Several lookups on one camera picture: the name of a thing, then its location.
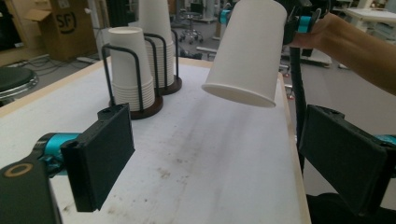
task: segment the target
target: black wire cup holder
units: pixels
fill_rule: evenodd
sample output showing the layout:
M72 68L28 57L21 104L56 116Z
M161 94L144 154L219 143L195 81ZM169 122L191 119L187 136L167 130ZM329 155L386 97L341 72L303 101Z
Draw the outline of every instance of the black wire cup holder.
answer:
M107 88L108 88L108 93L110 96L109 105L110 106L116 105L116 101L114 99L114 94L113 94L113 90L111 87L110 74L108 73L107 55L106 55L107 49L112 49L112 50L116 50L116 51L129 53L134 57L134 61L136 64L136 79L137 79L137 91L138 91L138 99L139 99L139 110L138 111L130 111L131 119L145 119L145 118L148 118L148 117L151 117L151 116L157 114L163 108L163 97L160 95L160 90L158 88L158 77L156 77L157 88L154 88L154 92L155 92L154 104L149 106L148 108L144 108L143 107L143 95L142 95L142 81L141 81L141 76L140 76L140 63L139 63L139 58L138 58L137 54L131 49L112 46L110 44L105 44L102 46L102 55L103 55L103 62L105 65Z
M160 35L155 35L155 34L149 34L149 33L144 33L144 37L152 37L152 38L158 38L163 42L163 69L164 69L164 87L160 88L158 85L156 85L156 89L158 89L161 93L161 95L169 95L172 93L175 93L181 89L182 86L182 80L178 75L178 43L177 43L177 32L174 30L171 30L172 33L175 35L175 45L176 45L176 75L175 75L175 81L168 86L168 69L167 69L167 49L166 49L166 41L165 39L160 36ZM153 48L153 58L154 58L154 73L155 77L158 76L158 65L157 65L157 50L155 47L155 44L152 41L147 40L150 44L151 47Z

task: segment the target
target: white paper cup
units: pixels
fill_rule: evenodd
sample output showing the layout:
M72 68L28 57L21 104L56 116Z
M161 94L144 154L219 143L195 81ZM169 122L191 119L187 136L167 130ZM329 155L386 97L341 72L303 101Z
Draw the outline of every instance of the white paper cup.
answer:
M131 49L137 54L140 65L141 83L151 81L149 58L145 47L143 30L139 27L111 28L109 43L115 47ZM124 88L137 86L136 63L130 53L111 50L112 82Z
M139 1L139 27L145 33L160 35L166 43L172 41L171 22L169 18L167 0ZM152 38L155 43L162 43L157 38Z
M275 1L238 2L204 91L242 104L275 106L286 17L285 8Z

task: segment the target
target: table surface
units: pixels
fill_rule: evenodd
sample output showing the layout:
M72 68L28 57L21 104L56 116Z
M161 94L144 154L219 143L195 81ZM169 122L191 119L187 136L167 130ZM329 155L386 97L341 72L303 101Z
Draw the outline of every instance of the table surface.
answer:
M132 121L136 151L101 211L78 213L67 176L51 179L65 224L310 223L283 80L275 108L241 105L202 91L210 65L181 59L182 89ZM96 63L1 107L0 166L45 133L85 131L107 104Z
M346 8L344 12L361 21L396 23L396 14L386 10L373 10L370 8Z

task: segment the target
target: cardboard box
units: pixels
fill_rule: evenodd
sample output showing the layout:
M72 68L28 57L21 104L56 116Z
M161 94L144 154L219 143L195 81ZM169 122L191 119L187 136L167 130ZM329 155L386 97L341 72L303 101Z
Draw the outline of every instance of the cardboard box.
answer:
M49 9L30 9L25 19L37 21L53 60L69 62L97 52L90 14L84 0L50 0Z

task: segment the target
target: stool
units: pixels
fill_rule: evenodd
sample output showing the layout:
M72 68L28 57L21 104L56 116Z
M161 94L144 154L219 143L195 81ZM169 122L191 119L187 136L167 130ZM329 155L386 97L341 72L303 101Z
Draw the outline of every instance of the stool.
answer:
M0 106L14 101L14 96L32 89L38 83L37 74L27 68L0 67Z
M182 12L181 17L183 19L189 20L190 21L190 25L189 25L189 29L188 30L184 30L181 35L180 35L180 39L178 41L183 41L186 39L186 36L190 37L189 43L192 44L194 42L194 40L198 40L199 38L199 42L203 42L204 41L204 37L202 36L201 32L194 30L193 27L193 20L197 20L197 19L201 19L202 18L202 14L198 13L198 12Z

